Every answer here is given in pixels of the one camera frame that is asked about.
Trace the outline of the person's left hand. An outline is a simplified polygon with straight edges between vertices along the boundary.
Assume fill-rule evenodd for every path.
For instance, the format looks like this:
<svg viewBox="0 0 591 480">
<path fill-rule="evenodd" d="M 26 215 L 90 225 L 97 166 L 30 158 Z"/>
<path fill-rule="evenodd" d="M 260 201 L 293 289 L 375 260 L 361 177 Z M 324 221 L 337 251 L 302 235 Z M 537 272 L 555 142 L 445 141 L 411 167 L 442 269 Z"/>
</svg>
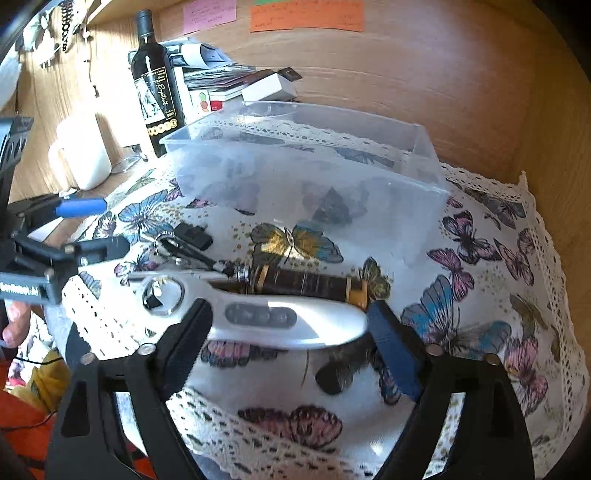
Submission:
<svg viewBox="0 0 591 480">
<path fill-rule="evenodd" d="M 2 330 L 2 339 L 8 348 L 16 349 L 26 339 L 31 319 L 31 306 L 19 301 L 5 301 L 8 324 Z"/>
</svg>

